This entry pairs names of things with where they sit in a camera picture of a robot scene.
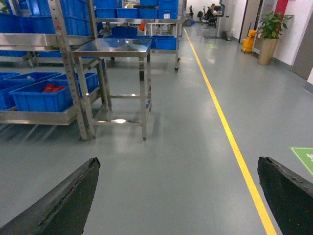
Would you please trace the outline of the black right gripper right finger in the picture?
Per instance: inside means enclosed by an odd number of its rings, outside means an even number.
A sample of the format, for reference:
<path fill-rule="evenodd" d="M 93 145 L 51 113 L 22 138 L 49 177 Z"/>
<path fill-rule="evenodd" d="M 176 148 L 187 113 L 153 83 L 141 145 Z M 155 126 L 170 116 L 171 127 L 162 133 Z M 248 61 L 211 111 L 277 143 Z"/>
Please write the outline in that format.
<path fill-rule="evenodd" d="M 284 235 L 313 233 L 313 184 L 270 157 L 257 171 L 268 206 Z"/>

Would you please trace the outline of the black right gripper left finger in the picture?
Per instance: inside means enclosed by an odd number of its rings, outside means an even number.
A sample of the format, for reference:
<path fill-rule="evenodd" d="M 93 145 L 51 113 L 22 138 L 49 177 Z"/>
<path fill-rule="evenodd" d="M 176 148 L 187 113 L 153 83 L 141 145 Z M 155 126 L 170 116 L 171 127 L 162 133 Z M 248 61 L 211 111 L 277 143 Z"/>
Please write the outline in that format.
<path fill-rule="evenodd" d="M 81 235 L 94 199 L 100 162 L 91 158 L 0 229 L 2 235 Z"/>

